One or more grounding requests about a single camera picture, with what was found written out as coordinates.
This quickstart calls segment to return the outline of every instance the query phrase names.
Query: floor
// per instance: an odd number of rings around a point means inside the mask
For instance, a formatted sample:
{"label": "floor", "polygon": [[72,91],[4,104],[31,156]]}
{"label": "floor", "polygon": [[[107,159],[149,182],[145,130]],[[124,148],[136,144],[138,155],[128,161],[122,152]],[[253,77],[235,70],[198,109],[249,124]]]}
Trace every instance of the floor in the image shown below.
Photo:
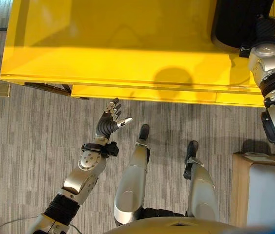
{"label": "floor", "polygon": [[[0,27],[6,27],[10,0],[0,0]],[[0,33],[0,63],[5,33]],[[81,145],[91,142],[106,99],[79,100],[12,85],[0,97],[0,224],[45,210],[69,172]],[[121,173],[143,123],[151,127],[145,207],[185,213],[189,182],[183,178],[186,147],[199,142],[197,157],[215,183],[221,222],[230,218],[232,153],[275,153],[261,126],[260,108],[122,101],[134,122],[112,136],[119,144],[98,184],[73,220],[82,233],[113,227],[113,200]],[[25,233],[33,219],[17,221],[0,234]]]}

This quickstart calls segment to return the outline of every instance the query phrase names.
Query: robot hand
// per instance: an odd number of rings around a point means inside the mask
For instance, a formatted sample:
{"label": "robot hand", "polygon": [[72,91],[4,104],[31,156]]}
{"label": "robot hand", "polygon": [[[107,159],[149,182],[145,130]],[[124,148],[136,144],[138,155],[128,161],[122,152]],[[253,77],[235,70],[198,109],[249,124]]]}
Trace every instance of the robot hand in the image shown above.
{"label": "robot hand", "polygon": [[109,139],[111,133],[115,132],[117,129],[123,127],[133,120],[131,117],[127,117],[126,119],[116,122],[121,114],[121,104],[118,103],[119,99],[115,98],[107,106],[106,110],[98,121],[96,128],[97,137],[100,136]]}

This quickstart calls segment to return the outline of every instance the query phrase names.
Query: black wire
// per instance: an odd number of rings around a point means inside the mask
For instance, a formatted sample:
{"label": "black wire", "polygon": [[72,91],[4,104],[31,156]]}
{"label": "black wire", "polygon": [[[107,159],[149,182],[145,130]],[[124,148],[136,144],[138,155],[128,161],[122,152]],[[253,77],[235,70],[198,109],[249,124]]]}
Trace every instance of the black wire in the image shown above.
{"label": "black wire", "polygon": [[72,226],[73,228],[75,228],[75,229],[77,230],[77,232],[78,232],[79,234],[82,234],[82,232],[80,232],[79,229],[78,229],[75,225],[69,224],[69,226]]}
{"label": "black wire", "polygon": [[29,217],[29,218],[18,218],[18,219],[14,219],[14,220],[11,220],[11,221],[8,221],[6,223],[3,223],[0,225],[0,228],[5,226],[6,224],[9,224],[9,223],[14,223],[16,221],[21,221],[21,220],[26,220],[26,219],[31,219],[31,218],[37,218],[38,216],[33,216],[33,217]]}
{"label": "black wire", "polygon": [[[18,219],[14,219],[14,220],[11,220],[11,221],[8,221],[6,223],[3,223],[0,225],[0,228],[5,226],[6,224],[9,224],[9,223],[14,223],[16,221],[22,221],[22,220],[27,220],[27,219],[31,219],[31,218],[37,218],[38,216],[33,216],[33,217],[28,217],[28,218],[18,218]],[[79,233],[79,234],[82,234],[82,232],[80,232],[80,230],[73,224],[69,224],[69,226],[73,227],[74,229],[76,229],[76,231]]]}

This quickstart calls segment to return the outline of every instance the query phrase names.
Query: humanoid robot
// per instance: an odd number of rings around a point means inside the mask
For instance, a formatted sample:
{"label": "humanoid robot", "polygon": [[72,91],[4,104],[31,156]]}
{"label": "humanoid robot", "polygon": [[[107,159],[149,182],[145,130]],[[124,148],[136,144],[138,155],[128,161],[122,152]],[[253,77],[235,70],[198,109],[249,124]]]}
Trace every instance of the humanoid robot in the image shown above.
{"label": "humanoid robot", "polygon": [[[248,68],[264,96],[266,111],[261,119],[268,140],[275,144],[275,18],[257,15],[255,40],[240,46],[241,57],[249,57]],[[110,135],[132,121],[117,121],[121,105],[111,101],[98,121],[94,142],[82,146],[77,167],[66,178],[47,210],[27,234],[65,234],[78,208],[85,202],[106,159],[118,154]],[[144,208],[146,167],[150,156],[147,148],[149,126],[144,124],[134,152],[118,186],[114,201],[114,218],[119,226],[107,233],[222,233],[234,227],[219,223],[215,187],[203,163],[196,158],[198,143],[191,141],[185,158],[184,177],[190,180],[188,207],[185,214]]]}

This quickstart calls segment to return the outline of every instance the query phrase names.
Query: yellow tabletop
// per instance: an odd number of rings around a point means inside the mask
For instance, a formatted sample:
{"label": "yellow tabletop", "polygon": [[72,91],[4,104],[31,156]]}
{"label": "yellow tabletop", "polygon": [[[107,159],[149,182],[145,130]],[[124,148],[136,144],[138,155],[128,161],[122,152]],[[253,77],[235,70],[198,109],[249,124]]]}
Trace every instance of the yellow tabletop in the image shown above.
{"label": "yellow tabletop", "polygon": [[247,59],[211,43],[215,5],[14,0],[0,79],[73,84],[73,97],[263,106]]}

